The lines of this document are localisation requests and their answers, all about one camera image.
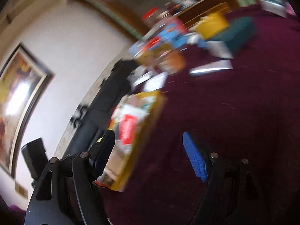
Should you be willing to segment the red lid plastic jar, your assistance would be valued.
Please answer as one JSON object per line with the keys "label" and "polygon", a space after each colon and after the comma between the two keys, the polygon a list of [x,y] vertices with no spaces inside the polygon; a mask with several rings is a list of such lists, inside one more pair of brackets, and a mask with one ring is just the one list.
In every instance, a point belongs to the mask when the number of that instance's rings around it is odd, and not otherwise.
{"label": "red lid plastic jar", "polygon": [[150,9],[141,17],[142,22],[149,29],[153,28],[160,20],[159,12],[160,12],[160,10],[158,9],[158,7],[154,7],[152,9]]}

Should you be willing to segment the red and white snack bag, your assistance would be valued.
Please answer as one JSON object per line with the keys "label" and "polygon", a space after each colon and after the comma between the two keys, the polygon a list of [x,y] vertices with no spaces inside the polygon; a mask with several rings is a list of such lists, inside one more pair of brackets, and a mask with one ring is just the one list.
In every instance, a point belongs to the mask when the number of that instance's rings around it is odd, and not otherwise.
{"label": "red and white snack bag", "polygon": [[119,124],[119,140],[123,145],[132,144],[138,117],[130,114],[123,115]]}

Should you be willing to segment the dark green long box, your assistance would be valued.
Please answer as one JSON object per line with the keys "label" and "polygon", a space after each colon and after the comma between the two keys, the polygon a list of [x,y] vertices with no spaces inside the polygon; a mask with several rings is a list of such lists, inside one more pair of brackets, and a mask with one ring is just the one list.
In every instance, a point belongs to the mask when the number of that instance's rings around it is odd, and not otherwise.
{"label": "dark green long box", "polygon": [[212,56],[233,59],[233,56],[254,36],[255,31],[252,17],[236,18],[224,31],[209,39],[206,48]]}

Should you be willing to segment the orange label plastic jar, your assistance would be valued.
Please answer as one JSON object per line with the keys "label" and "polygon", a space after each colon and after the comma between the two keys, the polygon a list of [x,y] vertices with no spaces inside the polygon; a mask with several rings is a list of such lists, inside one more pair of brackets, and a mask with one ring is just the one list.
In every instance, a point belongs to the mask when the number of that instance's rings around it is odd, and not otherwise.
{"label": "orange label plastic jar", "polygon": [[180,51],[158,36],[146,42],[134,58],[141,65],[167,72],[169,75],[179,73],[186,66]]}

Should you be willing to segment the gold cardboard box near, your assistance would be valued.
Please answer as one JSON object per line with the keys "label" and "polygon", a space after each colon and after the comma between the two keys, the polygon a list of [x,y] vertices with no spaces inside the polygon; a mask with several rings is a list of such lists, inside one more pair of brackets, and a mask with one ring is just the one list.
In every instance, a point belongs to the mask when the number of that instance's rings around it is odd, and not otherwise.
{"label": "gold cardboard box near", "polygon": [[[94,182],[96,186],[124,191],[165,102],[166,98],[160,90],[122,97],[114,109],[108,127],[115,133],[115,144],[102,175]],[[138,117],[134,138],[129,145],[123,145],[119,140],[119,124],[125,114]]]}

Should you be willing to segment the black bag on chair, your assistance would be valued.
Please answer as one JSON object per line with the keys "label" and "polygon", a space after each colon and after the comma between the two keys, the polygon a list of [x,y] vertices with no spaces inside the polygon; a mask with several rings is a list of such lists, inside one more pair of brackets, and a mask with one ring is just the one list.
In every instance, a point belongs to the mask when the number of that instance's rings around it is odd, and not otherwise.
{"label": "black bag on chair", "polygon": [[128,76],[137,69],[135,60],[121,59],[115,63],[110,75],[103,80],[100,90],[90,105],[81,104],[77,107],[78,117],[71,117],[71,126],[76,129],[74,136],[63,151],[63,157],[87,151],[109,126],[114,109],[121,98],[131,91]]}

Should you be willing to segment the silver tube package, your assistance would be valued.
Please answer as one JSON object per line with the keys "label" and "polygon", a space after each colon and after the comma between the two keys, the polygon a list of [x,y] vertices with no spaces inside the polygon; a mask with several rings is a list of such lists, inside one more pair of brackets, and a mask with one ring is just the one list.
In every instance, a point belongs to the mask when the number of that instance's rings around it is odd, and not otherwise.
{"label": "silver tube package", "polygon": [[202,66],[194,67],[189,70],[189,74],[193,77],[199,77],[211,73],[216,73],[225,70],[232,70],[233,66],[228,59],[222,59]]}

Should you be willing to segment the gold cardboard box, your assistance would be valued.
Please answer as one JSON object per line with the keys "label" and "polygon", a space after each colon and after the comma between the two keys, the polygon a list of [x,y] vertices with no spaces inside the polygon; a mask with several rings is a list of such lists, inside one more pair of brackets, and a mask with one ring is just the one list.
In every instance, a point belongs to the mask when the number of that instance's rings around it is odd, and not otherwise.
{"label": "gold cardboard box", "polygon": [[208,40],[229,27],[230,23],[219,12],[202,17],[195,27],[195,31]]}
{"label": "gold cardboard box", "polygon": [[[114,109],[108,127],[115,133],[115,144],[102,175],[94,182],[96,186],[124,191],[165,102],[166,98],[160,90],[122,97]],[[119,140],[119,124],[125,114],[138,117],[134,138],[129,145],[123,145]]]}

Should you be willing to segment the framed wall painting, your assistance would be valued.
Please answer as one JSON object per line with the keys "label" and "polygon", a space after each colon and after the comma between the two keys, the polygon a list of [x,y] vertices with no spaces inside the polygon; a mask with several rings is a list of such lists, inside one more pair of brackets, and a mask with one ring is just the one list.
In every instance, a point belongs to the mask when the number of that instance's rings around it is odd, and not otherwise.
{"label": "framed wall painting", "polygon": [[1,168],[13,179],[27,123],[53,76],[23,43],[1,67]]}

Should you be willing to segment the purple velvet tablecloth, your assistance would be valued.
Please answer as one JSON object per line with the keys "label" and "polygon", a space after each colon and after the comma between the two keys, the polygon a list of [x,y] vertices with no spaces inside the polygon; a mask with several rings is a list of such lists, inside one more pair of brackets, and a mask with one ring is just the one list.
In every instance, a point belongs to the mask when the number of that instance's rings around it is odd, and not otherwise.
{"label": "purple velvet tablecloth", "polygon": [[[214,58],[197,47],[168,78],[167,103],[122,193],[102,191],[113,224],[299,224],[299,18],[260,6],[255,35],[233,68],[200,77]],[[205,183],[195,175],[183,133],[226,161],[215,198],[198,212]]]}

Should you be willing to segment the gold cardboard box far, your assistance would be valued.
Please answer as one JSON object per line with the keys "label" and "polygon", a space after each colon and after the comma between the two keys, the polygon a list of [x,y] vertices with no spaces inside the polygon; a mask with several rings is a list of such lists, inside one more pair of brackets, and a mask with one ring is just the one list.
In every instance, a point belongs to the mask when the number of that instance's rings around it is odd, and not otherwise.
{"label": "gold cardboard box far", "polygon": [[230,23],[219,12],[202,17],[195,27],[195,31],[208,40],[229,27]]}

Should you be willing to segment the blue label plastic jar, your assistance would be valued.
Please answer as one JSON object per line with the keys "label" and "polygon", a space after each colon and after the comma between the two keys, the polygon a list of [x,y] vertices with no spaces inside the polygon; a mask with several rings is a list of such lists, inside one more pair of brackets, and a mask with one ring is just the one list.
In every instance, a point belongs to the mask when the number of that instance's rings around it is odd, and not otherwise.
{"label": "blue label plastic jar", "polygon": [[183,23],[173,16],[162,18],[157,23],[157,36],[162,42],[169,43],[173,48],[178,49],[187,43],[187,29]]}

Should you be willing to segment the white teal tissue box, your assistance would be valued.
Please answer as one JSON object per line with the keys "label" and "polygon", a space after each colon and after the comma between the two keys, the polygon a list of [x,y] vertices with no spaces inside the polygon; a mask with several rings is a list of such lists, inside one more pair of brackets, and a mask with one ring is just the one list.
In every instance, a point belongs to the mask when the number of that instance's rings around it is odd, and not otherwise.
{"label": "white teal tissue box", "polygon": [[281,17],[286,18],[287,15],[296,16],[295,11],[287,0],[260,0],[260,5],[263,10]]}

